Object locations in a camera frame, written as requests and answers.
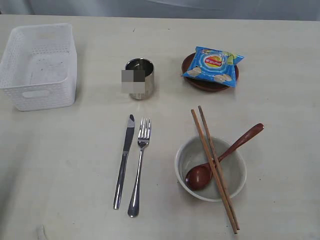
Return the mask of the brown wooden spoon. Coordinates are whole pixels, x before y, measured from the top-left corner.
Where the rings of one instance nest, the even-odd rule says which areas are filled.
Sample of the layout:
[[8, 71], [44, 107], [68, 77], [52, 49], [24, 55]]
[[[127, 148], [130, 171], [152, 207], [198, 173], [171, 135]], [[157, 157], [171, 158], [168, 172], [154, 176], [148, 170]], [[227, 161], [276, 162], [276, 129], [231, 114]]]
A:
[[[237, 148], [244, 145], [250, 139], [255, 137], [264, 129], [262, 123], [258, 123], [244, 133], [232, 146], [230, 146], [223, 154], [218, 157], [221, 162], [224, 158], [233, 153]], [[204, 189], [212, 179], [212, 170], [209, 163], [203, 163], [193, 167], [188, 171], [185, 177], [186, 185], [194, 191]]]

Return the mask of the silver metal fork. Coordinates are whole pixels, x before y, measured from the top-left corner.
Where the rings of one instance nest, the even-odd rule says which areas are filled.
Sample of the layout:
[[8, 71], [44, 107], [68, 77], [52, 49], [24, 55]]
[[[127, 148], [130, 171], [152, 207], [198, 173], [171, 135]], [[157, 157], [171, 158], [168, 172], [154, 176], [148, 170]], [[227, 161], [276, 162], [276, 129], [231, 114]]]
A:
[[144, 150], [150, 143], [152, 131], [152, 123], [150, 118], [142, 118], [139, 126], [137, 144], [140, 148], [138, 166], [136, 172], [135, 183], [133, 186], [133, 191], [131, 199], [129, 202], [127, 214], [131, 218], [135, 218], [139, 215], [140, 211], [140, 185], [141, 185], [141, 175], [143, 166], [143, 156]]

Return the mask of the brown wooden plate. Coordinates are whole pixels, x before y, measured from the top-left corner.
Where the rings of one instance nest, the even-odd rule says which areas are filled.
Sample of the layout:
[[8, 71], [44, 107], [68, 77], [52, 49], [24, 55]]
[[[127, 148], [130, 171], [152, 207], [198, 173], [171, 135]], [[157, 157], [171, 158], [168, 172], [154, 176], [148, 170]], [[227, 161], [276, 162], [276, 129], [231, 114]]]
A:
[[[185, 73], [194, 56], [195, 56], [195, 52], [188, 55], [182, 62], [181, 64], [181, 70], [182, 70], [182, 73]], [[189, 77], [183, 77], [183, 79], [189, 83], [191, 86], [193, 86], [194, 88], [197, 88], [199, 90], [202, 90], [202, 91], [205, 91], [205, 92], [220, 92], [220, 91], [223, 91], [223, 90], [226, 90], [228, 88], [230, 88], [229, 86], [226, 86], [226, 85], [223, 85], [223, 84], [220, 84], [220, 83], [216, 83], [216, 82], [208, 82], [208, 81], [202, 81], [202, 80], [196, 80], [196, 79], [193, 79], [193, 78], [189, 78]]]

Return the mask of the white perforated plastic basket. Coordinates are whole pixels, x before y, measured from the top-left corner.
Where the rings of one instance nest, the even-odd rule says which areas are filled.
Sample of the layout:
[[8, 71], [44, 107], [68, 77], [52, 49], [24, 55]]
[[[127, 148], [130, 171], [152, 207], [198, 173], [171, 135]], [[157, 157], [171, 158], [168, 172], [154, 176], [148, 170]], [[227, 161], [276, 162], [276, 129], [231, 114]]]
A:
[[72, 25], [14, 28], [0, 62], [0, 88], [22, 112], [71, 106], [77, 88]]

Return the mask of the blue Lay's chips bag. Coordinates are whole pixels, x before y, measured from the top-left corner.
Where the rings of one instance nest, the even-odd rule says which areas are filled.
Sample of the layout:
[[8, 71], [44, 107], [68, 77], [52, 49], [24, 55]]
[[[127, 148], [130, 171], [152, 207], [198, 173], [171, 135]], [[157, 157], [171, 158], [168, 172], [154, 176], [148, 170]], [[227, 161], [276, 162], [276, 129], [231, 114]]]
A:
[[243, 59], [242, 55], [228, 51], [197, 46], [195, 55], [182, 76], [235, 88], [235, 66]]

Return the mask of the speckled white ceramic bowl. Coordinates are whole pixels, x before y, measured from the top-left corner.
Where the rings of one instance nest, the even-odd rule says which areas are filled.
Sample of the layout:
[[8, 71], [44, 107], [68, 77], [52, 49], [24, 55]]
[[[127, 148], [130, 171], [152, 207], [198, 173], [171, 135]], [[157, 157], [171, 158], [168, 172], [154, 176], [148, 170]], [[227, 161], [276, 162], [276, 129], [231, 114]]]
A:
[[[183, 144], [176, 154], [174, 160], [175, 175], [181, 187], [193, 197], [206, 202], [221, 202], [222, 199], [214, 179], [201, 190], [191, 190], [186, 185], [185, 177], [188, 171], [197, 165], [207, 162], [201, 140], [198, 136], [194, 136]], [[227, 183], [228, 192], [230, 197], [233, 198], [241, 192], [246, 182], [247, 168], [245, 161], [239, 151], [235, 150], [225, 157], [220, 162], [220, 165]]]

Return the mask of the brown wooden chopstick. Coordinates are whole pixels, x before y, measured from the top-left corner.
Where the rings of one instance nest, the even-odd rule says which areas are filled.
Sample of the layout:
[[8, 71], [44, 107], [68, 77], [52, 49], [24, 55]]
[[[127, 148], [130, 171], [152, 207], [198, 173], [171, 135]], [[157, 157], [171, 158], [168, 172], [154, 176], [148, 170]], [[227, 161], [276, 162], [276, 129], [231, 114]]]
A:
[[230, 194], [229, 194], [229, 191], [228, 191], [228, 188], [227, 188], [227, 183], [226, 183], [225, 178], [224, 178], [224, 173], [223, 173], [223, 170], [222, 170], [221, 165], [219, 163], [219, 160], [218, 160], [218, 157], [217, 157], [217, 153], [216, 153], [216, 149], [215, 149], [214, 143], [212, 141], [208, 125], [207, 125], [207, 121], [206, 121], [206, 118], [204, 116], [202, 107], [200, 105], [198, 106], [198, 110], [199, 110], [199, 113], [200, 113], [200, 116], [201, 116], [201, 120], [202, 120], [203, 126], [205, 128], [205, 132], [206, 132], [206, 136], [207, 136], [207, 139], [208, 139], [208, 142], [209, 142], [209, 145], [210, 145], [210, 149], [212, 151], [213, 160], [215, 162], [215, 168], [216, 168], [216, 170], [218, 172], [220, 185], [223, 188], [224, 198], [227, 201], [228, 208], [229, 208], [230, 213], [232, 215], [233, 223], [234, 223], [234, 225], [236, 227], [235, 233], [237, 233], [238, 230], [240, 229], [240, 227], [239, 227], [239, 223], [238, 223], [237, 216], [236, 216], [236, 213], [235, 213], [235, 210], [234, 210], [234, 206], [232, 204], [232, 200], [230, 198]]
[[225, 211], [226, 211], [227, 216], [229, 218], [233, 233], [237, 234], [238, 233], [238, 229], [237, 229], [237, 226], [236, 226], [233, 210], [232, 210], [232, 207], [229, 204], [229, 200], [228, 200], [228, 196], [226, 195], [225, 188], [221, 183], [220, 175], [217, 173], [217, 170], [216, 170], [216, 166], [217, 165], [214, 165], [214, 163], [213, 163], [214, 158], [211, 155], [211, 151], [209, 150], [209, 147], [207, 145], [207, 141], [205, 140], [205, 137], [204, 137], [203, 131], [201, 129], [201, 126], [199, 124], [199, 121], [198, 121], [198, 118], [197, 118], [195, 110], [192, 109], [190, 112], [192, 114], [195, 126], [197, 128], [197, 131], [198, 131], [198, 134], [199, 134], [199, 137], [200, 137], [200, 140], [201, 140], [204, 152], [205, 152], [205, 155], [207, 157], [210, 170], [212, 172], [212, 175], [213, 175], [213, 177], [215, 179], [218, 191], [220, 193], [220, 196], [221, 196]]

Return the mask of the silver metal cup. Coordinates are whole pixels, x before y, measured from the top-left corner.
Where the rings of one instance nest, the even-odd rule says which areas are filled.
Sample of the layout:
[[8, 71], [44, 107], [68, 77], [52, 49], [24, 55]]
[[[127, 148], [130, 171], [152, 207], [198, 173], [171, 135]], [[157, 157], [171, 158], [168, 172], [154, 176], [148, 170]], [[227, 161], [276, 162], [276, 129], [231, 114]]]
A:
[[155, 89], [155, 67], [145, 58], [135, 58], [121, 71], [121, 92], [135, 100], [150, 98]]

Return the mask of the silver table knife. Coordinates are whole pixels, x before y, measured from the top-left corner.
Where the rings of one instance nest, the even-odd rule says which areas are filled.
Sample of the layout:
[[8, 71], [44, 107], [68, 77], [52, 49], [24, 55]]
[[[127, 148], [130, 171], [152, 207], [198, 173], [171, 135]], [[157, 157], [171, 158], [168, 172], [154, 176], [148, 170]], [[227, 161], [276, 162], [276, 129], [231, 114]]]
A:
[[135, 118], [133, 114], [130, 114], [127, 121], [127, 128], [125, 132], [124, 145], [122, 150], [121, 163], [118, 172], [118, 178], [116, 183], [115, 195], [113, 200], [113, 209], [118, 210], [121, 204], [127, 160], [129, 156], [129, 151], [131, 148], [133, 136], [135, 133]]

